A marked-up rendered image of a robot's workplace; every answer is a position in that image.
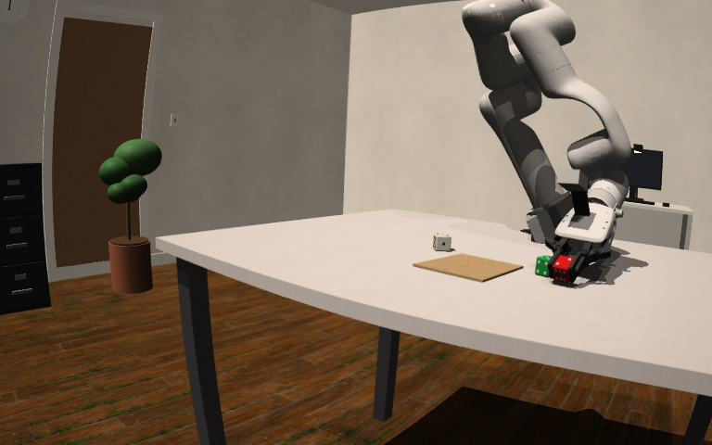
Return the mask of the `tan mat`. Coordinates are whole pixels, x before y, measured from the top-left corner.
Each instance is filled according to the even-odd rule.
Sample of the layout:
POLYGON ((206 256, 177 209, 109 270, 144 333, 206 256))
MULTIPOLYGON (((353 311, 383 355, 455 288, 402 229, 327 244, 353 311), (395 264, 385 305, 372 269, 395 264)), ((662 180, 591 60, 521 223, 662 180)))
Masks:
POLYGON ((417 262, 413 264, 413 267, 437 273, 445 273, 481 283, 524 268, 522 265, 490 260, 463 253, 431 261, 417 262))

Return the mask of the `green die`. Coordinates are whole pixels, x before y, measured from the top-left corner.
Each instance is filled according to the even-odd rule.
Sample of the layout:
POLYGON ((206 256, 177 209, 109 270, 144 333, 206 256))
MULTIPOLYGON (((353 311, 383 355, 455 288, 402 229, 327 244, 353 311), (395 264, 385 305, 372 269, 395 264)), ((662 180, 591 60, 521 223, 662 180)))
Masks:
POLYGON ((536 269, 535 269, 535 274, 544 276, 544 277, 550 277, 549 275, 549 270, 548 270, 548 261, 551 258, 551 256, 539 256, 536 261, 536 269))

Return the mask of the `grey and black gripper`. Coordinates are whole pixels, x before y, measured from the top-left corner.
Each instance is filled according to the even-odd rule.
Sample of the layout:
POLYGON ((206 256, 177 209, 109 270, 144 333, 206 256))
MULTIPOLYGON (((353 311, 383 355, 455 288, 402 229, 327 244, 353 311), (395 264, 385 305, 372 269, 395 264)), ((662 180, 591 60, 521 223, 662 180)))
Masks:
POLYGON ((575 257, 568 267, 570 283, 574 283, 590 263, 611 257, 610 247, 617 228, 616 214, 601 197, 589 196, 588 200, 589 198, 590 217, 575 215, 573 208, 559 223, 555 232, 544 238, 545 246, 554 254, 548 261, 552 279, 553 264, 560 255, 575 257))

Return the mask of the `red die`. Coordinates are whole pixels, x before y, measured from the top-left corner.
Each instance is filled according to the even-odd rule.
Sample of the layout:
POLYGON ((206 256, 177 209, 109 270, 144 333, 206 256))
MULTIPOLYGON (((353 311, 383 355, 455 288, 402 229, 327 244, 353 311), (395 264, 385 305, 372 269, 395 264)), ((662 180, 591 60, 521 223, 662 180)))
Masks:
POLYGON ((568 267, 574 258, 559 256, 553 264, 553 280, 563 283, 569 283, 568 267))

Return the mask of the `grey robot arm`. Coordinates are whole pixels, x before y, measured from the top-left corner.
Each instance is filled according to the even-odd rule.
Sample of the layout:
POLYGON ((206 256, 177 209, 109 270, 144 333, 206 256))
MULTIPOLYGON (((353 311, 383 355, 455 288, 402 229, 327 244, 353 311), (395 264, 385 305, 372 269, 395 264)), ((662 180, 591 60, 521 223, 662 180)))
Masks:
POLYGON ((572 19, 549 0, 477 0, 464 6, 462 20, 481 81, 491 90, 481 97, 480 112, 515 167, 532 205, 529 214, 571 194, 575 215, 590 217, 588 197, 597 196, 622 218, 629 180, 617 167, 629 161, 629 137, 615 107, 579 79, 561 47, 575 39, 572 19), (604 126, 569 146, 573 170, 558 169, 557 175, 538 136, 521 121, 540 109, 541 92, 586 104, 604 126))

